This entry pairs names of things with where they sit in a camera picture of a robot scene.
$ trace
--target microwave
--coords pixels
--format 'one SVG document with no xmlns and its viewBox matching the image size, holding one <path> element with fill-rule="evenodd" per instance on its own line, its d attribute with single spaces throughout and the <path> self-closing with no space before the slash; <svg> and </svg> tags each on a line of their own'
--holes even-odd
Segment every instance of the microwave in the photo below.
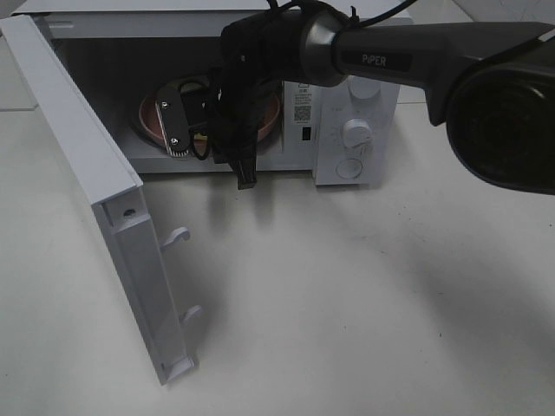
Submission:
<svg viewBox="0 0 555 416">
<path fill-rule="evenodd" d="M 348 12 L 352 2 L 330 3 Z M 398 2 L 359 3 L 367 18 Z M 175 308 L 161 253 L 190 236 L 186 227 L 156 235 L 139 175 L 185 179 L 230 168 L 210 156 L 171 154 L 152 137 L 163 125 L 148 97 L 172 82 L 205 80 L 222 62 L 221 30 L 266 7 L 264 0 L 28 0 L 0 21 L 91 205 L 161 384 L 194 366 L 184 327 L 201 305 Z M 410 23 L 403 12 L 381 24 Z M 398 94 L 398 85 L 355 76 L 333 88 L 283 82 L 258 142 L 257 170 L 309 171 L 315 185 L 379 185 Z"/>
</svg>

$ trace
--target white table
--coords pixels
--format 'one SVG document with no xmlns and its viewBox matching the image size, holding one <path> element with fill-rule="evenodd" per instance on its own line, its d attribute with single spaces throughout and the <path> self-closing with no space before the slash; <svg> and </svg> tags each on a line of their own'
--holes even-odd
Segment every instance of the white table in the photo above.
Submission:
<svg viewBox="0 0 555 416">
<path fill-rule="evenodd" d="M 207 310 L 168 387 L 40 110 L 1 112 L 0 142 L 2 415 L 554 413 L 555 198 L 477 180 L 421 102 L 377 190 L 146 178 L 159 233 L 193 234 L 176 302 Z"/>
</svg>

